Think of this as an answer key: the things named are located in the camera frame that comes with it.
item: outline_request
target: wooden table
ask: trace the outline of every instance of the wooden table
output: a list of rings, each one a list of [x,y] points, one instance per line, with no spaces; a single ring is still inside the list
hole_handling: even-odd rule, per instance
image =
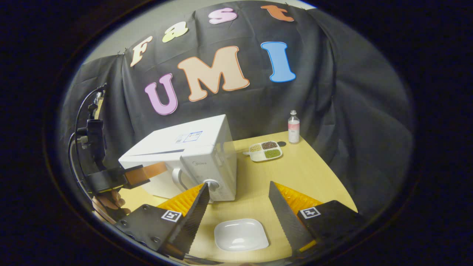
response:
[[[249,156],[251,144],[265,141],[284,141],[282,157],[255,163]],[[295,189],[321,202],[338,200],[358,212],[353,200],[327,164],[302,139],[297,144],[288,142],[288,133],[281,132],[234,141],[237,155],[236,199],[232,202],[209,204],[202,219],[189,255],[221,262],[265,262],[291,256],[291,248],[268,197],[270,181]],[[132,211],[142,204],[156,206],[167,199],[148,194],[143,188],[120,190],[126,201],[124,208]],[[264,227],[270,245],[245,252],[219,249],[213,230],[221,222],[243,218],[256,219]]]

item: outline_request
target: white microwave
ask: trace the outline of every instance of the white microwave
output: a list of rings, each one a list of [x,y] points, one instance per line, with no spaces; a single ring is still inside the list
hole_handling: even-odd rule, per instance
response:
[[[142,185],[152,195],[172,198],[208,183],[213,201],[235,199],[236,160],[226,115],[156,130],[118,159],[124,169],[158,162],[166,164],[166,172]]]

